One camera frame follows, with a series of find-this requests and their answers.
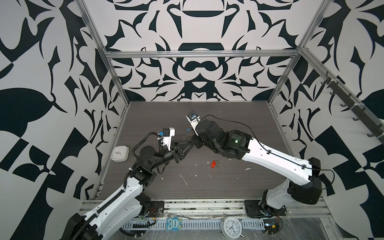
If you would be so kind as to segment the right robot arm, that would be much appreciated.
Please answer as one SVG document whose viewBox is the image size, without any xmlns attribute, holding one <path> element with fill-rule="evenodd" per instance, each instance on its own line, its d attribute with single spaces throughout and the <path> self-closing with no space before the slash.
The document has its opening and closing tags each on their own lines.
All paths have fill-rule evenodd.
<svg viewBox="0 0 384 240">
<path fill-rule="evenodd" d="M 292 202 L 315 205 L 319 201 L 324 189 L 319 178 L 323 169 L 318 159 L 295 158 L 242 131 L 226 132 L 216 122 L 207 119 L 196 118 L 190 121 L 190 125 L 197 148 L 205 146 L 228 159 L 257 164 L 286 177 L 282 184 L 264 192 L 259 203 L 263 212 L 278 211 Z"/>
</svg>

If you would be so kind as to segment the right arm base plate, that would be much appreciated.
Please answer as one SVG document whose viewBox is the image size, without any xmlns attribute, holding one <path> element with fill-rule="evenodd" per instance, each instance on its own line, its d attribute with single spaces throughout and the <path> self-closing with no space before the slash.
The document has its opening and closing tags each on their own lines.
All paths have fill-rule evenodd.
<svg viewBox="0 0 384 240">
<path fill-rule="evenodd" d="M 283 206 L 280 209 L 274 209 L 267 205 L 264 200 L 245 200 L 244 201 L 246 214 L 250 218 L 272 218 L 274 216 L 285 216 L 286 207 Z"/>
</svg>

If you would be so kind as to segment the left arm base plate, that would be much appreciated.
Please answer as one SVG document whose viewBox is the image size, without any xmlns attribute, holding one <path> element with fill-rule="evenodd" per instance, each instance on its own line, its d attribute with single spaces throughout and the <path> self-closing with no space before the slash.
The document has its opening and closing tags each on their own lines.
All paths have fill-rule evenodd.
<svg viewBox="0 0 384 240">
<path fill-rule="evenodd" d="M 164 201 L 151 201 L 149 208 L 146 211 L 145 217 L 156 218 L 164 214 L 165 202 Z"/>
</svg>

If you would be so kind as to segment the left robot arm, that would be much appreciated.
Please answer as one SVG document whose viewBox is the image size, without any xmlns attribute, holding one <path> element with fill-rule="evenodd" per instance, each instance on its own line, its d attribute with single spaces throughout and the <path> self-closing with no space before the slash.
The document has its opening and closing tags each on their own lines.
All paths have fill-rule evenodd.
<svg viewBox="0 0 384 240">
<path fill-rule="evenodd" d="M 152 146 L 141 149 L 123 184 L 97 207 L 83 216 L 74 214 L 67 222 L 63 240 L 108 240 L 125 223 L 148 213 L 151 199 L 144 193 L 154 181 L 156 168 L 170 161 L 178 163 L 193 148 L 192 141 L 172 141 L 170 149 L 158 152 Z"/>
</svg>

